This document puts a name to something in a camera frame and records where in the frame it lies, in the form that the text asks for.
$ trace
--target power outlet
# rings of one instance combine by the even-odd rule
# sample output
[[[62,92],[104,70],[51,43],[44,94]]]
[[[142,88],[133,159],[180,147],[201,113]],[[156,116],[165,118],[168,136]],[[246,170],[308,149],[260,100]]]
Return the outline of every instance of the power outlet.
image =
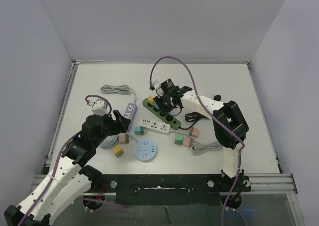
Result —
[[[140,123],[140,126],[147,128],[150,131],[154,131],[160,134],[169,134],[170,125],[162,122],[152,121],[149,119],[143,119]]]
[[[134,117],[135,117],[137,110],[138,110],[138,106],[134,103],[129,103],[126,107],[126,110],[124,113],[124,118],[131,120],[131,123],[128,127],[128,132],[131,129],[131,126],[132,126],[132,123],[133,123],[133,120],[134,120]]]

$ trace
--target yellow cube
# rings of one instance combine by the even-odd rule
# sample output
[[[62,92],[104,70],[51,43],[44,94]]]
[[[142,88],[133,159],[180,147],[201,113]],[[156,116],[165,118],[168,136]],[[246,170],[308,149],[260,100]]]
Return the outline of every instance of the yellow cube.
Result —
[[[153,97],[151,95],[148,97],[148,103],[151,105],[154,105],[154,100],[153,100]]]
[[[120,155],[124,154],[123,149],[119,145],[115,146],[112,150],[116,157],[119,157]]]

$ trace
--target gray wall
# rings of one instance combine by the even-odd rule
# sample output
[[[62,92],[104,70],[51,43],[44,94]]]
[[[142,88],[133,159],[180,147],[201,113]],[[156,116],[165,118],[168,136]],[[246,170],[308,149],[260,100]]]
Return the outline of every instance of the gray wall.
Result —
[[[0,225],[44,164],[70,66],[39,0],[0,0]]]
[[[251,60],[285,0],[41,0],[72,59]]]
[[[293,172],[305,224],[318,225],[319,1],[287,0],[252,60],[279,160]]]

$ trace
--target blue round power strip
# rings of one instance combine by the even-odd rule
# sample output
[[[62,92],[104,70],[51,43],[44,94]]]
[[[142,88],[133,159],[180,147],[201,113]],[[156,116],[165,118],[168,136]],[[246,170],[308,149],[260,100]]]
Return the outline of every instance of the blue round power strip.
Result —
[[[135,146],[135,155],[142,162],[149,162],[155,158],[158,152],[153,140],[140,140]]]

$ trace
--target gray floor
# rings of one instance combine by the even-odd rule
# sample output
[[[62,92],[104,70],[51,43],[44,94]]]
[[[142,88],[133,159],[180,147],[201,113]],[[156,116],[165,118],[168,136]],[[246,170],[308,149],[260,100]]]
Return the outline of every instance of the gray floor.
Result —
[[[102,206],[101,210],[112,209]],[[207,205],[169,206],[175,226],[219,226],[221,207]],[[240,211],[249,226],[295,226],[286,195],[244,195]],[[234,212],[225,214],[227,226],[244,225]],[[81,201],[70,205],[53,226],[168,226],[164,206],[134,206],[112,214],[84,212]]]

